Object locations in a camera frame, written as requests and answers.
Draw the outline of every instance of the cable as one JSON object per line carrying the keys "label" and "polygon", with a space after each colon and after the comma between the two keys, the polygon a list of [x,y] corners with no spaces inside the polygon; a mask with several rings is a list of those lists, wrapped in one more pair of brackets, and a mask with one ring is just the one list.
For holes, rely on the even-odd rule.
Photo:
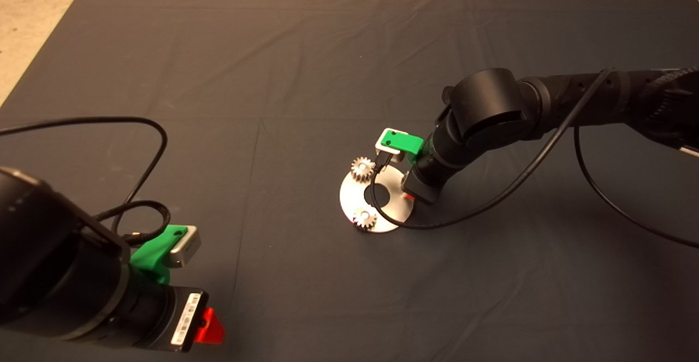
{"label": "cable", "polygon": [[142,234],[138,234],[138,235],[123,235],[122,236],[122,238],[127,243],[127,245],[130,245],[130,246],[142,245],[143,243],[146,243],[149,240],[155,239],[158,236],[160,236],[160,234],[163,233],[165,228],[170,223],[170,211],[162,203],[159,203],[157,201],[152,201],[152,200],[132,201],[130,203],[125,203],[125,204],[119,205],[117,207],[114,207],[110,210],[106,210],[105,212],[98,213],[94,217],[97,221],[104,221],[104,220],[107,220],[107,218],[122,216],[122,215],[124,215],[124,213],[128,212],[129,210],[132,210],[132,209],[135,209],[138,207],[153,208],[153,209],[157,210],[160,213],[160,215],[163,217],[162,224],[151,233],[142,233]]}
{"label": "cable", "polygon": [[543,148],[539,151],[538,155],[534,158],[534,160],[527,165],[527,167],[522,171],[519,176],[510,183],[505,190],[503,190],[499,195],[497,195],[495,198],[491,199],[487,203],[484,203],[483,205],[470,210],[469,212],[465,213],[459,218],[455,218],[450,221],[444,221],[442,223],[434,223],[434,224],[409,224],[409,223],[404,223],[402,221],[395,220],[394,218],[389,217],[386,215],[386,213],[381,209],[380,205],[377,204],[377,199],[376,199],[376,176],[382,170],[388,163],[391,161],[392,155],[388,156],[386,161],[384,161],[381,165],[378,163],[378,158],[377,161],[375,161],[377,172],[375,172],[371,176],[371,181],[369,185],[369,192],[370,192],[370,197],[371,197],[371,205],[376,208],[377,212],[379,214],[386,218],[389,223],[392,223],[394,225],[397,225],[399,227],[404,227],[404,228],[410,228],[414,230],[434,230],[435,228],[442,228],[442,227],[447,227],[448,225],[454,225],[456,223],[460,223],[464,220],[467,220],[471,217],[480,215],[480,213],[483,213],[492,207],[495,207],[497,204],[501,203],[502,201],[505,200],[505,198],[509,197],[510,194],[514,193],[514,191],[519,188],[519,186],[524,183],[524,181],[529,178],[529,176],[536,170],[536,168],[542,163],[544,158],[546,158],[547,155],[549,155],[550,151],[552,148],[558,143],[558,141],[561,139],[562,135],[566,133],[567,128],[570,126],[570,124],[575,120],[577,115],[582,111],[582,109],[585,107],[587,104],[587,101],[590,100],[590,98],[595,94],[597,91],[597,88],[600,87],[600,85],[604,82],[605,79],[607,79],[607,76],[609,76],[609,73],[611,73],[612,69],[611,68],[606,68],[604,69],[595,79],[595,81],[590,85],[590,87],[585,91],[585,93],[582,95],[580,100],[575,104],[575,106],[570,110],[570,113],[567,114],[566,118],[562,121],[561,125],[559,128],[556,129],[554,134],[549,138],[549,140],[546,142]]}
{"label": "cable", "polygon": [[[138,179],[138,181],[133,186],[129,195],[127,195],[127,198],[124,200],[124,204],[128,204],[128,203],[132,202],[135,195],[137,195],[138,191],[143,186],[143,183],[145,183],[145,181],[148,179],[148,177],[152,173],[153,169],[157,165],[158,161],[160,161],[160,158],[163,156],[163,153],[165,152],[165,148],[168,146],[167,132],[165,132],[165,129],[163,128],[163,126],[160,126],[160,124],[157,123],[156,121],[153,121],[149,118],[141,118],[139,116],[84,116],[84,117],[78,117],[78,118],[63,118],[63,119],[55,119],[52,121],[30,123],[30,124],[27,124],[24,126],[3,128],[3,129],[0,129],[0,137],[4,136],[4,135],[24,133],[24,132],[32,131],[32,130],[42,130],[45,128],[54,128],[54,127],[60,127],[60,126],[75,126],[75,125],[83,125],[83,124],[105,124],[105,123],[145,124],[147,126],[154,128],[155,130],[158,131],[158,133],[160,133],[160,139],[161,139],[160,140],[160,147],[158,148],[158,151],[155,153],[155,156],[153,156],[153,159],[150,160],[150,164],[147,166],[145,171],[142,173],[141,177]],[[116,215],[116,217],[114,218],[114,221],[112,222],[112,226],[111,226],[112,232],[114,232],[114,233],[117,232],[121,218],[122,218],[122,213],[120,213],[119,215]]]}
{"label": "cable", "polygon": [[636,220],[636,218],[633,218],[631,215],[628,213],[624,212],[622,208],[619,208],[617,204],[613,203],[612,200],[607,197],[606,194],[602,192],[602,190],[597,186],[597,183],[595,182],[594,179],[592,179],[592,175],[590,175],[590,172],[587,170],[587,166],[585,165],[585,160],[582,158],[582,149],[580,148],[580,128],[575,126],[573,128],[573,142],[575,145],[575,157],[577,157],[577,163],[580,166],[580,170],[582,171],[582,175],[584,175],[585,180],[587,180],[587,184],[590,185],[592,190],[597,193],[597,195],[602,198],[602,201],[604,201],[609,207],[614,209],[617,213],[622,215],[623,217],[626,218],[626,220],[631,221],[631,223],[634,223],[635,225],[639,226],[640,228],[643,228],[644,230],[653,233],[661,238],[665,238],[667,240],[671,240],[672,242],[677,242],[680,245],[685,245],[693,248],[699,248],[699,243],[692,242],[691,240],[686,240],[682,239],[680,237],[676,237],[674,235],[669,235],[666,234],[660,230],[657,230],[656,228],[653,228],[649,225],[646,225],[644,223],[641,223],[639,220]]}

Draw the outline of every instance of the round metal plate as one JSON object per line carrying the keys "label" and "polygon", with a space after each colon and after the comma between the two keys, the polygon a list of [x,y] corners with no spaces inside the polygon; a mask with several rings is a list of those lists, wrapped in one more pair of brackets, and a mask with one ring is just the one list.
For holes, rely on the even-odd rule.
{"label": "round metal plate", "polygon": [[[389,202],[381,207],[386,212],[386,215],[398,221],[405,221],[412,213],[413,201],[405,196],[405,193],[400,190],[400,181],[402,180],[402,172],[397,168],[388,165],[379,175],[376,176],[376,183],[384,185],[389,191]],[[359,182],[352,178],[352,173],[347,173],[342,185],[340,186],[340,207],[345,217],[352,221],[354,211],[360,207],[371,207],[364,200],[364,190],[369,186],[369,182]],[[369,232],[372,233],[387,233],[395,230],[398,226],[389,223],[388,220],[377,214],[377,220],[374,227]]]}

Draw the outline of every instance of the gear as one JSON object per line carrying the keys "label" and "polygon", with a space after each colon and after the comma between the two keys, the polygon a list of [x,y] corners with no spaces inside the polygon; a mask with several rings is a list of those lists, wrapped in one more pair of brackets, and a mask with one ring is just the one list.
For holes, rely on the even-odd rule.
{"label": "gear", "polygon": [[378,220],[378,214],[373,207],[360,207],[354,211],[352,223],[360,230],[369,231]]}
{"label": "gear", "polygon": [[364,156],[355,158],[354,161],[352,161],[350,173],[352,173],[352,178],[360,183],[369,181],[369,178],[371,178],[371,175],[374,173],[374,162]]}

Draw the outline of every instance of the red tab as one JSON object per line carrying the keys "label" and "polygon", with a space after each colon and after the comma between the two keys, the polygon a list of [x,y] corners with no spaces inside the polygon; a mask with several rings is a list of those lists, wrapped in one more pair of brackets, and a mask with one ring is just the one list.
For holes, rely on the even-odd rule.
{"label": "red tab", "polygon": [[202,315],[202,326],[194,336],[195,343],[206,343],[209,345],[220,345],[223,342],[226,330],[216,318],[216,314],[211,307],[207,307]]}

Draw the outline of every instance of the barcode label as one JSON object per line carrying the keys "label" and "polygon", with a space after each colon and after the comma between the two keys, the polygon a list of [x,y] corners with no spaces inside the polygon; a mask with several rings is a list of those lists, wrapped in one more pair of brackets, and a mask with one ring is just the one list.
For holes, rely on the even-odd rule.
{"label": "barcode label", "polygon": [[177,329],[175,329],[172,342],[170,342],[173,345],[181,346],[182,343],[185,342],[185,337],[189,331],[189,325],[192,324],[194,312],[197,310],[200,298],[202,298],[200,293],[190,293],[189,298],[187,298],[187,303],[185,303],[185,308],[182,309],[182,315],[180,316],[180,321],[177,323]]}

